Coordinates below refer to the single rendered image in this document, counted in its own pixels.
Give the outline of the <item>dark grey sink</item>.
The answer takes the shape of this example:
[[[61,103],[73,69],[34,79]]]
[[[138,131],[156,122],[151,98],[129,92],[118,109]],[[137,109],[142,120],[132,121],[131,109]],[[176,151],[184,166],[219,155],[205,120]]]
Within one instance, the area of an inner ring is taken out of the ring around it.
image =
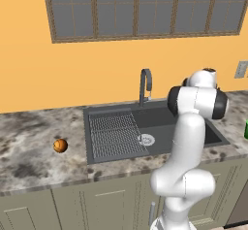
[[[83,111],[87,158],[90,164],[148,155],[171,154],[177,117],[167,101],[144,104],[89,107]],[[211,123],[205,122],[205,148],[228,141]]]

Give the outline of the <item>grey tap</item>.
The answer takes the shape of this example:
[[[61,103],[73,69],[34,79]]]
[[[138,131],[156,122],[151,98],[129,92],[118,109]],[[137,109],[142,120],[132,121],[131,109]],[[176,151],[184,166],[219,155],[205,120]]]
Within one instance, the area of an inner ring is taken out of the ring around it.
[[[142,107],[144,102],[147,101],[150,96],[145,97],[145,91],[152,90],[152,75],[149,69],[142,69],[140,73],[140,86],[139,86],[139,105]]]

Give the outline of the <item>orange fruit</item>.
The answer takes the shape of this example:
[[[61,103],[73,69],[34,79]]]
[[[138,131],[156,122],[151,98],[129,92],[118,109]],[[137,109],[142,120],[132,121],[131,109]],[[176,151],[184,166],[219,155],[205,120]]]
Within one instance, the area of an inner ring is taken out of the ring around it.
[[[64,139],[57,139],[54,143],[53,143],[53,149],[56,152],[62,153],[64,151],[66,151],[68,148],[68,143],[64,140]]]

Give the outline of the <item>beige cupboard door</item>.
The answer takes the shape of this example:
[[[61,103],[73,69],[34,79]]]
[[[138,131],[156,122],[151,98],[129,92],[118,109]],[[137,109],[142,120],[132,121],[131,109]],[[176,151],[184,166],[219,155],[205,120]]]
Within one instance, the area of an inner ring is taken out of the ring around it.
[[[248,158],[210,163],[200,166],[209,171],[216,188],[211,197],[199,201],[189,213],[189,219],[197,230],[211,230],[224,226],[247,181]]]
[[[156,218],[159,217],[163,211],[165,199],[166,199],[165,197],[162,197],[162,196],[159,197],[159,202],[158,202],[158,207],[157,207],[157,212],[156,212]]]
[[[148,175],[52,190],[62,230],[148,230]]]
[[[0,197],[0,230],[62,230],[51,192]]]

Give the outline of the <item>window with brown frame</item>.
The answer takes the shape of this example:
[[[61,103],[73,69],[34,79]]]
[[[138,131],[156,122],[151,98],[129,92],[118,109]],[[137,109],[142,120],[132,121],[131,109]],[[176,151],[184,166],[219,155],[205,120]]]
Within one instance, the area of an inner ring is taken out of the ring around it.
[[[248,0],[45,0],[51,41],[237,35]]]

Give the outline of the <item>grey wall socket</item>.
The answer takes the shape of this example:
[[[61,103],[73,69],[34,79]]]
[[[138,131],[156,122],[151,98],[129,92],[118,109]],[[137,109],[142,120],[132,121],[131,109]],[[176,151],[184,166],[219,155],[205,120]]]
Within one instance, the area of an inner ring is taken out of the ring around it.
[[[239,61],[234,77],[236,79],[243,78],[245,76],[247,67],[248,67],[248,61]]]

